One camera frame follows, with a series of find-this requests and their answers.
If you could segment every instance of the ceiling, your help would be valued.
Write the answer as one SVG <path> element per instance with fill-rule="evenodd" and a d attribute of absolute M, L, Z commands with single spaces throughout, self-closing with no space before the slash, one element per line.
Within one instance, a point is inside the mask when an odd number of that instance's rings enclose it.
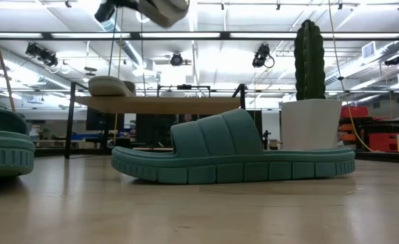
<path fill-rule="evenodd" d="M 0 32 L 97 32 L 102 27 L 93 19 L 93 13 L 99 5 L 99 0 L 70 1 L 72 8 L 67 8 L 64 1 L 41 0 L 0 0 Z M 399 1 L 371 0 L 351 1 L 343 0 L 342 9 L 338 9 L 338 1 L 332 1 L 332 16 L 337 32 L 399 32 Z M 130 9 L 119 11 L 116 24 L 122 31 L 129 32 L 189 32 L 189 31 L 292 31 L 295 32 L 301 23 L 309 18 L 320 27 L 321 31 L 331 31 L 327 0 L 292 0 L 280 1 L 280 9 L 276 10 L 276 1 L 257 0 L 190 0 L 188 15 L 164 29 L 151 21 L 141 24 L 136 13 Z M 156 89 L 158 80 L 155 77 L 143 79 L 140 74 L 133 74 L 136 66 L 129 57 L 112 41 L 90 41 L 89 49 L 86 41 L 33 41 L 41 47 L 56 52 L 60 64 L 57 68 L 47 70 L 41 63 L 28 59 L 24 53 L 28 41 L 1 41 L 6 53 L 5 59 L 22 65 L 21 68 L 31 70 L 38 75 L 50 77 L 67 84 L 75 81 L 87 85 L 83 81 L 86 77 L 85 66 L 96 68 L 96 75 L 119 76 L 121 79 L 137 83 L 138 89 Z M 337 55 L 339 65 L 345 67 L 362 55 L 362 47 L 370 41 L 337 41 Z M 192 85 L 210 85 L 214 89 L 236 89 L 238 84 L 245 83 L 249 89 L 295 89 L 293 41 L 195 41 L 189 40 L 158 40 L 158 41 L 129 41 L 132 48 L 144 60 L 154 60 L 154 71 L 166 74 L 182 75 L 182 81 Z M 273 50 L 275 66 L 253 68 L 253 55 L 261 43 L 267 43 Z M 376 42 L 380 50 L 388 42 Z M 324 42 L 324 61 L 326 76 L 337 71 L 335 50 L 332 41 Z M 181 53 L 184 59 L 195 59 L 194 67 L 171 67 L 168 59 L 174 52 Z M 374 61 L 364 69 L 348 75 L 351 80 L 362 83 L 396 70 L 397 66 L 381 69 Z M 162 85 L 170 85 L 173 77 L 162 77 Z M 213 94 L 213 96 L 230 96 L 231 94 Z M 273 99 L 279 102 L 285 93 L 264 94 L 258 102 L 265 104 Z M 253 101 L 257 94 L 250 94 Z"/>

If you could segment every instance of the teal slide sandal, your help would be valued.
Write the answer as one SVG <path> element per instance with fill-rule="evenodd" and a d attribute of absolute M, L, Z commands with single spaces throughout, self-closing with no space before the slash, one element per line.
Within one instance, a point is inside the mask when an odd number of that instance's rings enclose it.
<path fill-rule="evenodd" d="M 121 173 L 168 184 L 214 184 L 323 178 L 355 170 L 350 149 L 263 151 L 250 115 L 231 110 L 171 128 L 174 152 L 115 147 Z"/>
<path fill-rule="evenodd" d="M 29 174 L 33 170 L 35 145 L 27 134 L 22 117 L 0 109 L 0 177 Z"/>

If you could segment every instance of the green cactus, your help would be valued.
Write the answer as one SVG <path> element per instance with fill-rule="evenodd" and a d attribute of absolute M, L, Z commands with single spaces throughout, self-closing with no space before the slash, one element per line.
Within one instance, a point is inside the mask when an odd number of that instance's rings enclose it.
<path fill-rule="evenodd" d="M 294 40 L 297 100 L 325 99 L 324 48 L 320 28 L 305 20 Z"/>

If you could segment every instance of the white planter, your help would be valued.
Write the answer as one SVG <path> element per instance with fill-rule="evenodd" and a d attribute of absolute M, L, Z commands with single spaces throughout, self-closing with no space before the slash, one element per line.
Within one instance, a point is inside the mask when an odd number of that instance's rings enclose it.
<path fill-rule="evenodd" d="M 337 147 L 342 101 L 309 99 L 282 104 L 282 147 L 312 150 Z"/>

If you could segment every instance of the wooden floor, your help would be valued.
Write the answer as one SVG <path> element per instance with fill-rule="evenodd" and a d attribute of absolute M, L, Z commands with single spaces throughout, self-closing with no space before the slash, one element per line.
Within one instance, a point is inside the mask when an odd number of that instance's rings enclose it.
<path fill-rule="evenodd" d="M 0 181 L 0 243 L 399 243 L 399 164 L 323 180 L 169 186 L 109 157 L 36 159 Z"/>

